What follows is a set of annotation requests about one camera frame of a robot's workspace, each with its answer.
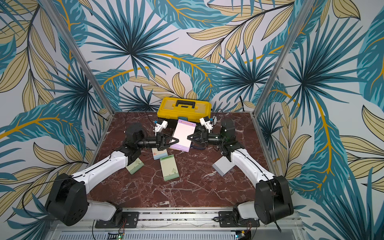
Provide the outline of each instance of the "notepad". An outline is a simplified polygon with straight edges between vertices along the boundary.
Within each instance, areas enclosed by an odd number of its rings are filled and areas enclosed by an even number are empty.
[[[142,166],[144,166],[144,163],[139,158],[137,158],[133,163],[126,166],[125,168],[129,171],[130,174],[134,174]]]
[[[168,156],[167,150],[159,151],[157,148],[152,148],[153,159],[159,159]]]
[[[177,121],[175,132],[173,134],[173,137],[177,138],[179,142],[171,145],[170,148],[189,152],[191,140],[188,140],[187,137],[195,132],[195,128],[195,123],[179,119]]]
[[[160,158],[160,165],[164,181],[179,177],[179,171],[176,166],[174,155]]]

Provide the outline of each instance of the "beige leaf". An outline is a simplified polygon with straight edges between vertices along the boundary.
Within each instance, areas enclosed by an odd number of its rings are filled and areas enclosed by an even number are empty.
[[[105,123],[104,123],[104,121],[103,121],[103,118],[102,118],[100,115],[97,115],[97,119],[98,119],[98,121],[99,121],[99,123],[100,123],[101,130],[104,130],[104,128],[105,128]]]
[[[149,85],[152,85],[152,86],[157,86],[157,84],[154,81],[148,80],[148,78],[142,77],[142,76],[129,77],[129,81],[135,82],[135,83],[144,83],[144,84],[149,84]]]
[[[281,126],[282,126],[282,130],[283,130],[284,136],[287,139],[289,139],[288,125],[287,125],[286,121],[284,120],[284,118],[280,118],[280,123],[281,123]]]
[[[353,161],[356,161],[356,160],[359,160],[359,159],[360,159],[360,157],[356,157],[353,154],[347,153],[347,161],[348,162],[353,162]]]
[[[28,11],[24,8],[28,9],[30,12],[33,12],[38,6],[38,2],[35,0],[18,0],[17,2],[14,0],[5,0],[5,2],[8,3],[8,5],[13,9],[11,10],[8,8],[8,6],[6,7],[7,10],[10,11],[13,15],[28,13]]]
[[[255,34],[256,29],[259,27],[263,18],[264,18],[264,14],[255,17],[245,28],[244,35],[243,35],[243,41],[244,41],[243,53],[245,53],[245,50],[248,49],[249,46],[251,46],[253,35]]]
[[[211,61],[211,55],[205,57],[204,59],[207,60],[208,62],[210,62]]]
[[[263,4],[269,4],[269,5],[273,5],[273,1],[272,0],[261,0]],[[275,0],[275,5],[284,5],[284,4],[288,4],[288,3],[291,3],[291,2],[294,2],[295,0]]]
[[[237,110],[240,110],[240,109],[242,109],[242,108],[243,108],[243,107],[242,107],[242,105],[241,105],[241,102],[238,102],[238,103],[236,104],[235,108],[233,108],[231,112],[236,112]]]
[[[360,19],[360,13],[356,5],[351,0],[333,0],[333,12],[338,18],[357,18]]]
[[[284,172],[286,168],[286,163],[288,161],[288,149],[281,131],[279,131],[279,141],[280,141],[281,153],[283,154],[282,158],[280,157],[280,163],[281,163],[281,169]]]
[[[19,21],[19,23],[23,26],[21,28],[17,23],[10,22],[8,26],[5,26],[0,31],[0,44],[6,44],[9,43],[13,37],[15,37],[16,40],[16,47],[20,47],[21,44],[25,41],[27,37],[27,29],[29,27],[28,21]]]
[[[83,157],[80,152],[73,145],[65,145],[64,146],[65,155],[72,161],[82,162]]]
[[[299,176],[301,174],[301,164],[299,163],[292,163],[289,167],[288,167],[288,170],[287,170],[287,173],[285,175],[285,178],[287,180],[292,180],[294,179],[295,177]]]
[[[244,25],[240,25],[235,33],[229,38],[227,43],[225,44],[225,59],[228,59],[231,57],[231,54],[235,53],[236,47],[239,46],[240,44],[240,39],[241,39],[241,31],[243,30]]]
[[[106,114],[108,111],[105,108],[100,108],[99,114]]]
[[[0,197],[0,216],[29,188],[32,183],[14,187],[14,192],[7,192]]]
[[[43,174],[43,173],[51,172],[54,169],[55,169],[54,167],[52,167],[52,168],[43,168],[43,167],[25,168],[23,170],[20,170],[18,172],[13,173],[13,175],[15,176],[15,178],[17,178],[17,180],[9,180],[9,179],[1,180],[0,179],[0,184],[17,184],[17,183],[25,182],[27,180],[30,180],[34,177],[37,177],[37,176]]]
[[[37,101],[37,105],[44,105],[44,104],[47,104],[47,103],[39,96],[39,100]]]
[[[377,181],[374,181],[372,183],[372,188],[377,191],[384,192],[384,177],[380,178]]]
[[[197,94],[193,90],[191,90],[187,93],[187,99],[196,100]]]
[[[160,99],[164,99],[164,98],[172,98],[172,97],[174,97],[174,96],[171,95],[171,94],[162,94],[162,93],[160,93],[160,94],[156,94],[156,93],[154,93],[153,95],[155,95],[156,97],[158,97],[158,98],[160,98]]]
[[[31,52],[31,58],[33,65],[35,67],[35,70],[39,77],[51,88],[55,89],[55,85],[52,82],[52,76],[48,73],[48,67],[45,65],[45,63],[39,58],[39,56],[36,54],[36,52],[33,50],[33,48],[29,48]]]
[[[28,57],[26,49],[16,54],[15,58],[8,64],[6,70],[0,79],[0,93],[11,90],[16,87],[25,75],[28,66]]]
[[[67,173],[67,174],[68,174],[68,175],[72,175],[72,174],[74,174],[75,172],[78,172],[82,165],[83,165],[83,164],[82,164],[81,162],[77,162],[77,163],[75,163],[75,164],[72,164],[72,165],[71,165],[71,168],[68,170],[68,173]]]
[[[56,69],[56,64],[53,61],[52,57],[49,55],[47,50],[45,49],[43,42],[41,41],[39,34],[34,26],[32,26],[31,30],[32,43],[35,46],[36,51],[40,54],[40,56],[47,61],[54,69]]]
[[[252,103],[252,102],[248,102],[248,101],[243,101],[244,105],[249,107],[249,108],[255,108],[255,105]]]
[[[53,182],[50,182],[50,181],[55,180],[57,176],[59,176],[60,174],[65,173],[66,171],[68,171],[70,167],[71,167],[71,164],[67,164],[64,167],[62,167],[59,171],[54,173],[51,176],[51,178],[49,179],[49,181],[48,181],[49,183],[46,184],[46,186],[44,187],[43,191],[40,193],[38,198],[41,198],[41,197],[47,195],[51,191],[51,188],[52,188],[52,185],[53,185]]]
[[[294,160],[295,158],[297,158],[300,153],[301,153],[301,150],[303,149],[303,146],[304,146],[304,143],[310,138],[311,136],[308,135],[308,134],[303,134],[301,136],[299,136],[296,141],[293,143],[293,146],[292,148],[290,149],[290,153],[289,153],[289,161],[292,161]]]
[[[276,175],[280,176],[280,169],[279,169],[279,166],[277,165],[277,161],[280,161],[279,158],[276,158],[273,162],[274,162],[274,165],[275,165],[275,172],[276,172]]]
[[[30,111],[32,108],[36,107],[35,93],[33,91],[32,80],[32,71],[29,70],[28,80],[23,90],[23,106],[25,112]]]
[[[203,58],[207,53],[209,53],[210,50],[212,50],[217,44],[220,44],[223,40],[224,40],[224,38],[219,39],[219,40],[217,40],[217,41],[214,42],[214,43],[211,43],[211,44],[207,44],[207,45],[202,46],[201,48],[199,48],[199,49],[193,54],[193,56],[196,57],[196,58]]]
[[[287,127],[289,128],[289,124],[291,122],[291,117],[290,117],[290,112],[291,111],[290,111],[289,106],[287,105],[286,102],[282,102],[281,103],[281,108],[283,109],[285,122],[287,123]]]
[[[92,150],[85,151],[85,162],[91,162],[93,158]]]
[[[384,167],[384,160],[381,158],[363,158],[349,163],[349,168],[355,178],[367,177],[369,170],[373,168],[372,174]]]
[[[340,136],[346,150],[365,152],[384,156],[384,151],[369,141],[355,136]]]
[[[41,21],[41,26],[43,27],[45,35],[47,36],[53,49],[56,51],[56,41],[55,41],[55,35],[53,34],[52,25],[51,25],[51,22],[49,21],[47,14],[43,9],[40,11],[40,21]]]
[[[293,114],[292,114],[292,117],[291,117],[291,127],[290,127],[290,137],[289,137],[289,143],[291,145],[291,142],[296,134],[296,130],[297,130],[297,118],[294,118],[295,114],[297,113],[299,108],[296,108],[294,111],[293,111]]]
[[[371,113],[365,106],[362,108],[362,119],[367,128],[384,142],[384,119]]]
[[[47,164],[54,166],[61,166],[63,164],[67,164],[68,161],[63,157],[63,155],[57,151],[51,151],[43,149],[37,146],[36,143],[33,143],[33,151],[36,157]]]
[[[37,93],[39,94],[39,97],[41,97],[41,99],[46,103],[49,103],[50,101],[52,101],[53,96],[50,92],[48,92],[47,90],[44,89],[45,88],[44,85],[42,85],[35,78],[33,79],[33,81],[35,83],[35,87],[37,89]]]
[[[256,6],[253,7],[253,13],[251,15],[251,6],[250,5],[243,5],[243,9],[241,6],[219,6],[219,5],[213,5],[208,4],[208,7],[217,9],[221,12],[221,14],[225,16],[235,16],[237,15],[232,22],[238,22],[238,21],[244,21],[249,19],[252,16],[255,16],[256,14],[259,14],[262,12],[262,10]]]
[[[80,3],[81,5],[84,5],[84,6],[90,8],[90,9],[92,10],[92,6],[91,6],[91,4],[89,3],[88,0],[79,0],[79,3]]]
[[[278,15],[276,15],[268,25],[268,28],[266,29],[262,40],[264,40],[265,38],[273,34],[276,30],[278,30],[278,28],[281,27],[291,15],[292,10],[293,5],[290,5],[289,7],[281,11]]]
[[[143,86],[143,89],[148,90],[148,91],[153,90],[153,92],[155,92],[155,93],[156,92],[168,92],[167,89],[164,89],[164,88],[159,87],[159,86]]]
[[[151,78],[155,79],[155,82],[159,83],[161,86],[165,87],[169,91],[172,91],[172,89],[169,87],[169,85],[165,79],[163,79],[159,75],[156,75],[156,77],[154,77],[152,72],[149,69],[148,69],[148,73],[151,76]]]
[[[237,25],[224,25],[216,26],[210,29],[205,29],[197,33],[187,33],[191,38],[196,40],[211,40],[225,36],[232,32],[237,27]]]
[[[39,185],[39,184],[44,183],[47,180],[48,175],[49,175],[49,172],[42,175],[39,179],[37,179],[36,181],[34,181],[32,183],[31,188],[33,187],[33,189],[28,191],[28,193],[25,195],[24,205],[27,205],[32,200],[32,194],[36,196],[36,194],[40,191],[40,189],[43,187],[43,185]],[[22,207],[23,207],[22,201],[20,199],[20,202],[16,208],[21,209]]]
[[[221,54],[221,45],[218,45],[211,55],[211,60],[210,60],[211,63],[219,64],[221,59],[220,54]]]
[[[328,9],[329,9],[329,5],[331,4],[331,1],[332,0],[328,0],[327,3],[324,6],[324,9],[323,9],[323,11],[321,13],[321,16],[320,16],[320,26],[323,25],[325,19],[327,18]]]
[[[172,85],[173,89],[175,89],[175,93],[180,97],[184,98],[184,93],[185,93],[185,87],[180,81],[179,77],[180,73],[176,73],[173,78],[172,78]]]

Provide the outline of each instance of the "marble tabletop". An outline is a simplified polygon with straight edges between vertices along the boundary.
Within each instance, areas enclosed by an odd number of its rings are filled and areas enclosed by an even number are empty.
[[[148,115],[152,121],[157,120],[156,113]],[[268,169],[250,113],[218,113],[217,117],[214,132],[220,131],[221,119],[233,119],[237,140]],[[145,113],[116,113],[95,162],[106,158],[122,144],[124,130],[133,122],[142,123],[147,133],[153,134]],[[165,182],[159,160],[153,159],[150,149],[143,149],[139,158],[145,165],[141,169],[133,175],[125,168],[115,172],[98,184],[88,194],[88,199],[113,202],[120,207],[226,207],[254,199],[255,189],[238,167],[224,177],[215,171],[212,164],[221,154],[213,146],[189,152],[168,149],[168,154],[175,155],[180,177]]]

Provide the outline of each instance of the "black cable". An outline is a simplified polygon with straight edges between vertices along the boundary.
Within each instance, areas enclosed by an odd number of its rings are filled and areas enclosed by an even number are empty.
[[[25,205],[24,205],[24,198],[26,196],[26,194],[31,190],[31,189],[34,189],[35,187],[38,187],[40,185],[43,185],[43,184],[46,184],[46,183],[50,183],[50,182],[57,182],[57,181],[64,181],[64,180],[70,180],[70,179],[74,179],[74,178],[77,178],[77,177],[71,177],[71,178],[66,178],[66,179],[59,179],[59,180],[52,180],[52,181],[48,181],[48,182],[43,182],[43,183],[40,183],[40,184],[37,184],[29,189],[27,189],[24,193],[24,195],[22,196],[22,206],[23,206],[23,210],[25,211],[25,213],[30,216],[31,218],[34,218],[34,219],[37,219],[37,220],[40,220],[40,221],[56,221],[56,219],[41,219],[41,218],[37,218],[37,217],[34,217],[32,216],[26,209],[25,209]]]
[[[243,99],[241,98],[241,96],[239,96],[239,97],[240,97],[241,106],[243,107],[243,112],[245,112],[245,110],[244,110],[244,103],[243,103]]]
[[[129,113],[130,111],[131,111],[131,109],[128,110],[127,114],[125,114],[125,129],[127,129],[127,116],[128,116],[128,113]]]
[[[96,240],[95,235],[93,235],[93,225],[95,225],[95,220],[93,220],[93,224],[92,224],[92,236],[93,236],[93,239]]]

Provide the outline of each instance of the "tropical leaf wallpaper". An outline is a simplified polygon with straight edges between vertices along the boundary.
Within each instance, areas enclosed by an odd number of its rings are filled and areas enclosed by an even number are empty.
[[[305,0],[53,0],[115,111],[252,110]],[[311,239],[383,239],[384,4],[315,0],[258,121]],[[0,1],[0,230],[42,239],[29,188],[92,160],[109,113],[37,0]],[[47,218],[51,184],[25,198]]]
[[[78,46],[84,44],[86,7],[54,3]],[[1,239],[41,239],[49,222],[32,221],[22,195],[85,168],[109,114],[37,1],[0,1],[0,24]],[[51,187],[26,194],[30,214],[48,217],[43,204]]]
[[[260,103],[273,167],[310,239],[384,239],[384,3],[316,0],[308,25]]]

